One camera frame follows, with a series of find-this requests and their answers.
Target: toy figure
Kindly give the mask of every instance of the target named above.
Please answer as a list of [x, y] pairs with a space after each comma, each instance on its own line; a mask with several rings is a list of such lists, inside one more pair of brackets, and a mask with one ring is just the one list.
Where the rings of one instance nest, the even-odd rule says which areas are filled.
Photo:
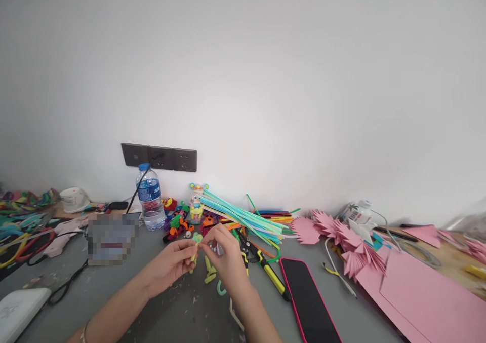
[[181, 206], [176, 208], [176, 211], [174, 211], [170, 218], [167, 217], [166, 223], [164, 224], [164, 229], [167, 230], [167, 234], [162, 238], [164, 243], [178, 238], [184, 231], [186, 231], [185, 238], [188, 238], [187, 232], [191, 233], [194, 230], [194, 226], [187, 225], [185, 220], [188, 213], [189, 206], [181, 202]]
[[189, 204], [191, 205], [191, 224], [200, 224], [201, 217], [203, 215], [203, 207], [201, 205], [201, 194], [204, 190], [209, 189], [209, 185], [196, 185], [194, 182], [189, 185], [194, 190], [194, 194], [191, 196]]
[[217, 223], [218, 217], [213, 214], [208, 214], [208, 212], [206, 212], [202, 218], [202, 224], [199, 228], [201, 235], [205, 237], [206, 234], [209, 232], [209, 229], [211, 229]]
[[162, 200], [165, 211], [174, 211], [177, 207], [177, 201], [173, 198]]

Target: power socket panel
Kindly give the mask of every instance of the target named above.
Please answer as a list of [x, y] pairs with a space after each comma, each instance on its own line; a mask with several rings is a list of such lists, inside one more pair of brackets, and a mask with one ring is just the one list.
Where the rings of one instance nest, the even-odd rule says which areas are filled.
[[148, 163], [146, 145], [122, 143], [121, 149], [127, 166], [138, 167], [139, 164]]
[[148, 158], [152, 159], [155, 156], [159, 156], [153, 160], [150, 165], [152, 168], [173, 170], [173, 149], [165, 147], [148, 146]]
[[197, 151], [192, 149], [172, 149], [174, 171], [196, 172]]

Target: bottle label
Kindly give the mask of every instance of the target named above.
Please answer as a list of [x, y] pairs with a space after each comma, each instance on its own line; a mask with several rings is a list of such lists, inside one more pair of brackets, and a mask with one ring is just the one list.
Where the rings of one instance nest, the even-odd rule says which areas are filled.
[[160, 197], [160, 185], [157, 179], [143, 180], [138, 189], [140, 201], [152, 201]]

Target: green wire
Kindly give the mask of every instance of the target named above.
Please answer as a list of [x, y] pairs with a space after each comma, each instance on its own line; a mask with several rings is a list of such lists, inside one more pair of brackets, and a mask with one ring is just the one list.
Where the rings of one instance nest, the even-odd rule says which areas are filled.
[[255, 204], [253, 203], [252, 199], [250, 199], [250, 195], [248, 195], [248, 194], [247, 194], [247, 198], [248, 198], [248, 200], [250, 200], [250, 202], [252, 203], [252, 206], [253, 206], [253, 208], [255, 209], [255, 211], [257, 212], [258, 216], [262, 217], [262, 216], [260, 215], [260, 212], [259, 212], [259, 211], [257, 210], [257, 208], [255, 207]]

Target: bracelet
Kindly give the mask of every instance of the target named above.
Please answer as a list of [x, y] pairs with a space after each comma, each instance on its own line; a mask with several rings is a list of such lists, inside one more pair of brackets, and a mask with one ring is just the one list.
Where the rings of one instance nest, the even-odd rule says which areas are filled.
[[81, 333], [81, 343], [86, 343], [86, 339], [85, 339], [85, 334], [86, 334], [86, 328], [88, 327], [88, 323], [86, 323], [85, 327], [83, 328], [83, 332]]

